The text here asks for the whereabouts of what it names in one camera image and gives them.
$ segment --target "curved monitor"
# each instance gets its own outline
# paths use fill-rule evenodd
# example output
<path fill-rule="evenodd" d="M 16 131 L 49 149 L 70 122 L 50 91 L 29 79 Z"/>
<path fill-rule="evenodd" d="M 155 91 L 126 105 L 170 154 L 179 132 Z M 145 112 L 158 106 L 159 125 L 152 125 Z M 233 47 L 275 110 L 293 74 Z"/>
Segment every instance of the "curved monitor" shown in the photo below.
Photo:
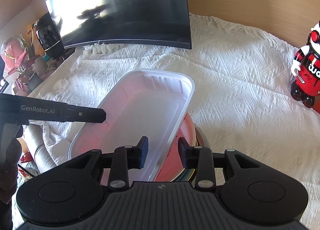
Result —
<path fill-rule="evenodd" d="M 187 0 L 45 0 L 65 48 L 96 42 L 191 49 Z"/>

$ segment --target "textured white blanket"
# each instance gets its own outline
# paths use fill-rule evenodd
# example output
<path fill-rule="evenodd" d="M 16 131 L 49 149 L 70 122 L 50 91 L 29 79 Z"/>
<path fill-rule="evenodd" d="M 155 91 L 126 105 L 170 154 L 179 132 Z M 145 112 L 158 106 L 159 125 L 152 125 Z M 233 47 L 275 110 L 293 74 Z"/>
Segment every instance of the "textured white blanket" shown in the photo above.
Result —
<path fill-rule="evenodd" d="M 296 48 L 257 28 L 190 16 L 192 50 L 148 45 L 87 47 L 70 72 L 36 97 L 97 107 L 127 72 L 181 72 L 196 83 L 189 106 L 211 148 L 235 148 L 304 184 L 309 205 L 302 222 L 320 229 L 320 116 L 290 96 Z M 42 123 L 56 164 L 67 160 L 82 123 Z"/>

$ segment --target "white plastic tray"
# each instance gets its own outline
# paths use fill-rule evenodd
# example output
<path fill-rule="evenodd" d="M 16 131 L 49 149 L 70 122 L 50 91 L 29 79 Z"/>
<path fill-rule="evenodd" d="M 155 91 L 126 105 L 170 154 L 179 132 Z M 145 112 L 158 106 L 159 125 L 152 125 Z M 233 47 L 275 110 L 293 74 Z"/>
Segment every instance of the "white plastic tray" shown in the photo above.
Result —
<path fill-rule="evenodd" d="M 124 145 L 149 139 L 143 169 L 129 170 L 129 181 L 153 181 L 170 150 L 195 89 L 193 80 L 180 73 L 139 69 L 124 75 L 99 105 L 107 119 L 86 123 L 69 149 L 69 159 L 91 149 L 112 153 Z M 107 185 L 109 169 L 101 184 Z"/>

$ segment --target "red and black robot toy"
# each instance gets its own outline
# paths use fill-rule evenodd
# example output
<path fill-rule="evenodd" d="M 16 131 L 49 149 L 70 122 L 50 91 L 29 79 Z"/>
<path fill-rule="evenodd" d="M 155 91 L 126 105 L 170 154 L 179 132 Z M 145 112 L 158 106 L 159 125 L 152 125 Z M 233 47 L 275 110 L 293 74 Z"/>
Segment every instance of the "red and black robot toy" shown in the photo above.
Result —
<path fill-rule="evenodd" d="M 292 97 L 312 108 L 320 96 L 320 21 L 311 29 L 307 45 L 297 51 L 291 73 L 297 77 L 291 85 Z"/>

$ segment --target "wooden headboard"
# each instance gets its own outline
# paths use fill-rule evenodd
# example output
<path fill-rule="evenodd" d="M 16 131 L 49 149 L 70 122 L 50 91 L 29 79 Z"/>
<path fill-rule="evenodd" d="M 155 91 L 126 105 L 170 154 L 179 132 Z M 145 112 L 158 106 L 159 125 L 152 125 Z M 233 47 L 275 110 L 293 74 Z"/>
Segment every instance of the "wooden headboard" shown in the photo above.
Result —
<path fill-rule="evenodd" d="M 193 14 L 261 28 L 301 47 L 320 19 L 320 0 L 188 0 Z"/>

